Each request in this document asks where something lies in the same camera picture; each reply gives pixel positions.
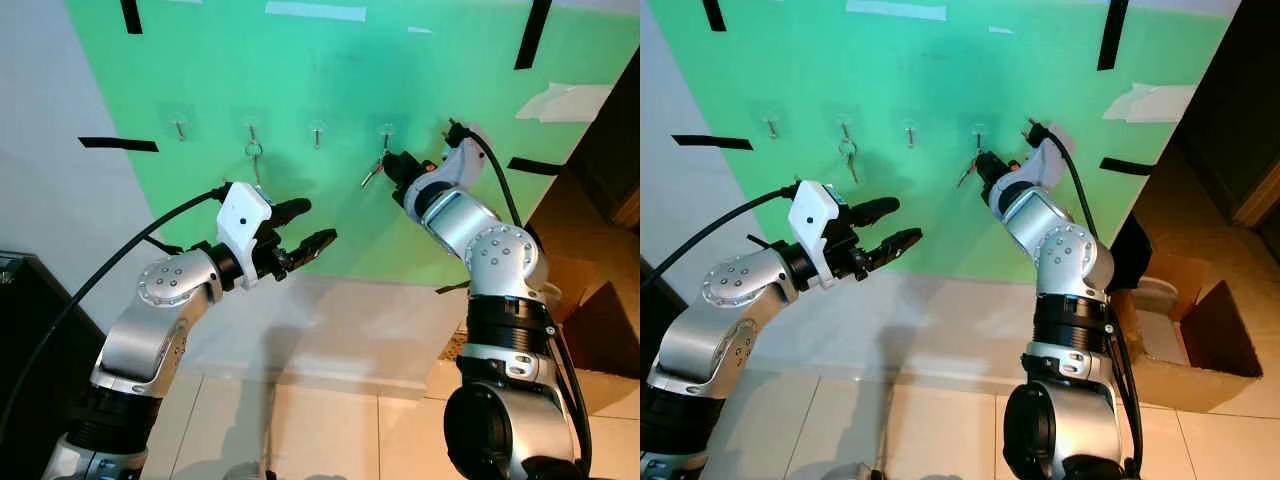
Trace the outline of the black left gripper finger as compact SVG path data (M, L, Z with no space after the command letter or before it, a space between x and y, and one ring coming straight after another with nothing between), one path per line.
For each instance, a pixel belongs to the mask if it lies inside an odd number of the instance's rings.
M900 209L900 200L896 197L881 197L856 204L847 210L851 225L870 225L883 216Z
M312 207L312 202L308 198L292 198L271 206L271 212L268 219L270 227L284 227L292 223L297 216L308 212Z
M868 270L874 271L900 259L909 248L923 238L919 227L908 228L886 237L879 246L868 252Z
M285 253L285 270L292 273L312 262L337 239L337 230L329 228L317 230L302 239L294 250Z

